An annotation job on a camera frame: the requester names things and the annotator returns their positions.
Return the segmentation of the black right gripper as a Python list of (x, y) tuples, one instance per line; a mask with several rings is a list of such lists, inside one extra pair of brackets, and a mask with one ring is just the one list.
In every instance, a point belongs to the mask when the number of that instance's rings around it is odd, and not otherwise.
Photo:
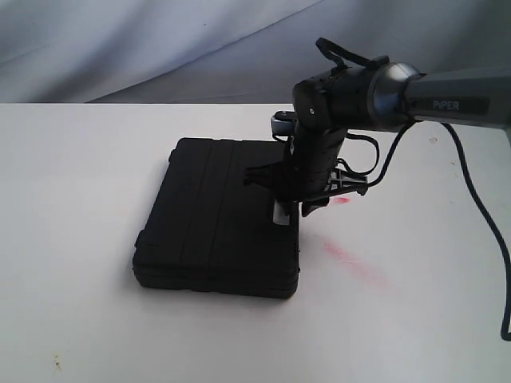
[(283, 162), (244, 170), (244, 186), (278, 188), (282, 201), (302, 203), (303, 218), (326, 207), (337, 195), (367, 192), (366, 176), (335, 168), (349, 120), (335, 107), (334, 83), (332, 79), (308, 79), (295, 85), (292, 104), (296, 122)]

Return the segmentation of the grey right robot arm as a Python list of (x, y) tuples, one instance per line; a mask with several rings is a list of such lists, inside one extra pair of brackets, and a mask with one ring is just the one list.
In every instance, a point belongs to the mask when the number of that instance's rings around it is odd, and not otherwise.
[(248, 168), (244, 184), (271, 190), (282, 205), (301, 203), (302, 214), (334, 195), (365, 194), (371, 183), (338, 169), (351, 129), (401, 132), (420, 121), (506, 129), (510, 126), (510, 68), (420, 73), (405, 63), (334, 68), (301, 81), (293, 112), (276, 113), (272, 131), (286, 136), (280, 162)]

